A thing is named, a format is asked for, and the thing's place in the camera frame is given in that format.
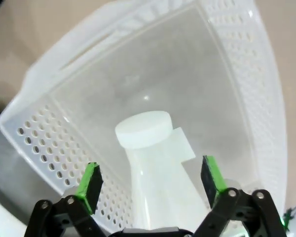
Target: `white lid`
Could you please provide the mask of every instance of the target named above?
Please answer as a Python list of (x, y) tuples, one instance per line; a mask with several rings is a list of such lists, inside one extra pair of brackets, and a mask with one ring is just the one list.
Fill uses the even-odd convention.
[(149, 111), (120, 122), (115, 133), (125, 149), (150, 147), (166, 139), (172, 132), (170, 115), (165, 111)]

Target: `basket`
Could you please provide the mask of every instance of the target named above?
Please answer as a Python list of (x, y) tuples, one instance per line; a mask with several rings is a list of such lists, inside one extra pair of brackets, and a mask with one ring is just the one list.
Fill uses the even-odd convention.
[[(214, 155), (230, 185), (267, 189), (284, 211), (284, 103), (267, 34), (251, 0), (109, 3), (67, 33), (27, 71), (0, 129), (57, 192), (77, 185), (88, 162), (104, 185), (94, 218), (109, 232), (132, 227), (131, 174), (114, 128), (167, 111), (196, 158)], [(241, 234), (231, 222), (227, 236)]]

